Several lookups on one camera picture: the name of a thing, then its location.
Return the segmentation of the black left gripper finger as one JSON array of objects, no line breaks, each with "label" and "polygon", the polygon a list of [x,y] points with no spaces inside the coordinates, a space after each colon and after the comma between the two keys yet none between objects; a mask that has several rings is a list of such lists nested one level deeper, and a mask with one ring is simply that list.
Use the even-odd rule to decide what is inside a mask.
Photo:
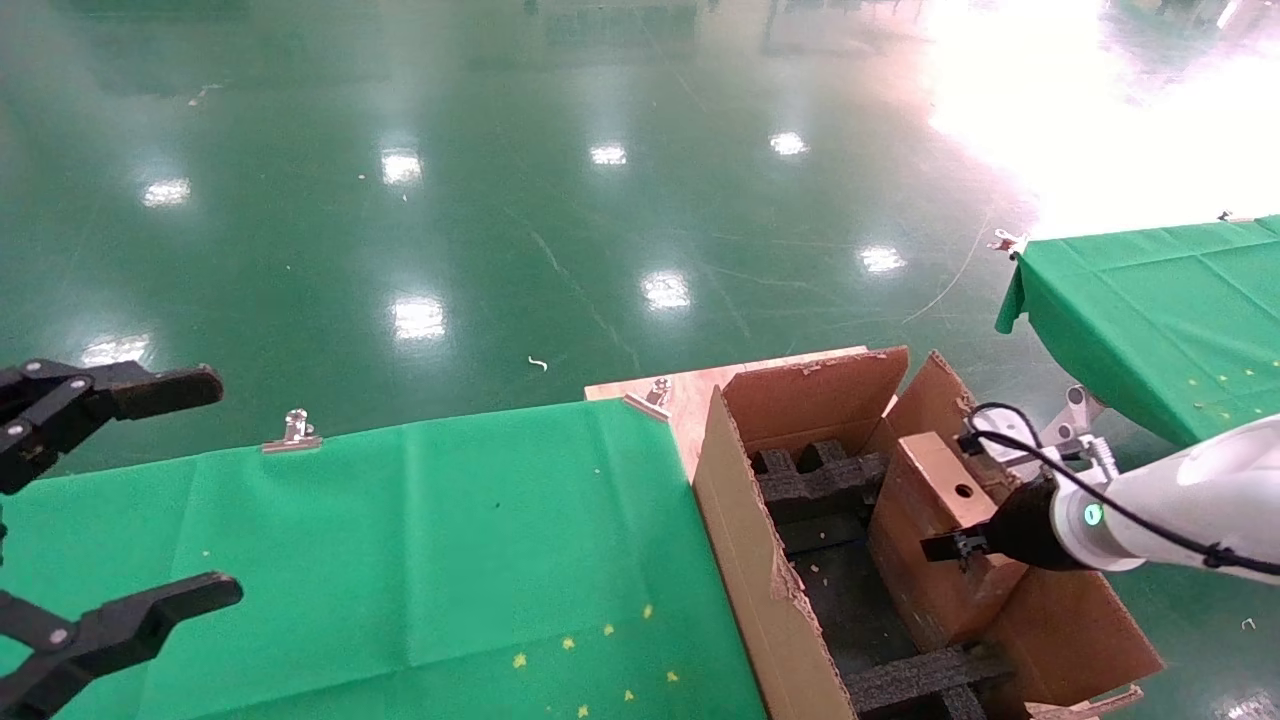
[{"label": "black left gripper finger", "polygon": [[209,365],[150,372],[137,361],[72,366],[28,360],[1,372],[1,492],[13,496],[110,421],[221,401]]},{"label": "black left gripper finger", "polygon": [[3,675],[5,719],[51,719],[91,683],[159,656],[182,623],[229,609],[242,584],[209,571],[109,601],[72,621],[3,592],[3,637],[29,656]]}]

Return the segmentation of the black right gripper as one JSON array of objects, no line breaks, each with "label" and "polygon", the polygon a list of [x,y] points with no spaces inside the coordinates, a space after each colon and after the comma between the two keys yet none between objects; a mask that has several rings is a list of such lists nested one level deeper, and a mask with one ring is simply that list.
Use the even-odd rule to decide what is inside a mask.
[{"label": "black right gripper", "polygon": [[1032,568],[1068,570],[1068,551],[1053,529],[1055,480],[1019,486],[988,519],[986,527],[968,527],[920,539],[927,562],[957,562],[966,571],[974,557],[1001,553]]}]

